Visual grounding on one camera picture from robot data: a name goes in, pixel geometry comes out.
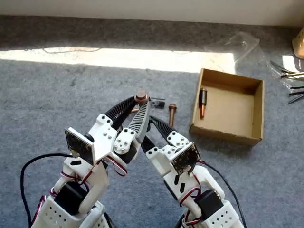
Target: hole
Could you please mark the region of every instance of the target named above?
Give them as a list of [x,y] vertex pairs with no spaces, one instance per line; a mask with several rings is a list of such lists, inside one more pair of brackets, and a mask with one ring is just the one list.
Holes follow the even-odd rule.
[[180,192],[181,193],[183,193],[184,191],[185,191],[185,183],[182,183],[181,185],[180,185]]
[[71,165],[81,165],[81,160],[79,160],[79,161],[72,161]]
[[175,179],[174,179],[174,184],[175,185],[177,185],[179,183],[179,179],[180,179],[179,175],[176,175]]

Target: copper bolt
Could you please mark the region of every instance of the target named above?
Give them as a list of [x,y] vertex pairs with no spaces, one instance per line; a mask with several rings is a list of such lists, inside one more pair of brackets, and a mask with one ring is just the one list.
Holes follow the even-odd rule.
[[137,103],[144,104],[148,100],[148,93],[143,89],[138,89],[134,99]]
[[176,109],[177,109],[176,104],[172,103],[172,104],[169,105],[169,112],[170,112],[169,126],[170,127],[173,127],[174,115],[175,115]]
[[136,113],[136,112],[138,112],[138,110],[139,110],[139,108],[134,108],[134,109],[132,109],[131,113]]

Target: white bracket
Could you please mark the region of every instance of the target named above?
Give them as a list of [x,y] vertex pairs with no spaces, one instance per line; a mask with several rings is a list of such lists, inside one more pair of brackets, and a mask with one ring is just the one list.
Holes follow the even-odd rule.
[[130,128],[124,128],[114,142],[114,150],[118,154],[128,153],[136,132]]
[[189,140],[176,131],[173,131],[168,135],[167,141],[177,148],[184,147],[189,144]]

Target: black cable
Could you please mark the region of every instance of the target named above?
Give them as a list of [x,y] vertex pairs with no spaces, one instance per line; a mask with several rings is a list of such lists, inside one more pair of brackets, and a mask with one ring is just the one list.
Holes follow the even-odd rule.
[[43,155],[40,155],[36,158],[33,158],[33,159],[29,160],[21,169],[20,190],[21,190],[21,197],[22,197],[22,201],[23,201],[23,204],[24,204],[24,207],[25,207],[25,211],[26,211],[27,216],[28,216],[28,228],[30,228],[32,226],[32,217],[30,215],[29,206],[28,206],[27,200],[25,198],[25,194],[24,194],[24,171],[34,161],[37,161],[37,160],[42,159],[42,158],[53,157],[53,156],[60,156],[60,157],[67,157],[67,158],[72,157],[72,155],[65,154],[65,153],[47,153],[47,154],[43,154]]
[[243,211],[242,211],[242,208],[241,208],[241,205],[238,201],[238,198],[235,194],[235,192],[233,191],[233,189],[231,188],[231,186],[228,184],[227,180],[223,177],[222,174],[220,174],[220,172],[218,170],[216,170],[215,168],[213,168],[211,165],[205,163],[206,166],[208,166],[209,168],[211,168],[213,171],[215,171],[222,179],[223,181],[225,182],[225,184],[227,185],[227,187],[229,188],[229,190],[231,191],[234,199],[236,200],[236,203],[237,203],[237,207],[238,207],[238,210],[239,210],[239,213],[241,215],[241,218],[242,218],[242,222],[243,222],[243,225],[244,225],[244,228],[247,228],[246,226],[246,222],[245,222],[245,218],[244,218],[244,215],[243,215]]

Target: gray carpet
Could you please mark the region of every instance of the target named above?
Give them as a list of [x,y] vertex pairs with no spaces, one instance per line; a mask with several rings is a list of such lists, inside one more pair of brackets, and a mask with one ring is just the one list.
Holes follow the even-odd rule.
[[[208,23],[0,17],[0,50],[62,46],[203,50],[238,31],[261,40],[265,58],[282,64],[292,55],[298,29]],[[175,127],[194,141],[204,160],[218,168],[238,195],[249,228],[303,224],[304,102],[288,105],[287,91],[252,52],[236,71],[266,81],[265,138],[253,148],[188,134],[198,74],[154,70],[0,60],[0,223],[24,228],[20,197],[23,164],[43,153],[67,152],[64,128],[86,133],[99,113],[131,96],[138,87],[175,102]],[[152,113],[168,120],[165,110]],[[155,131],[150,137],[164,141]],[[26,172],[25,191],[32,215],[38,200],[59,178],[63,159],[38,161]],[[170,228],[183,209],[142,152],[121,178],[110,171],[110,188],[100,201],[119,228]],[[224,183],[216,180],[235,206]]]

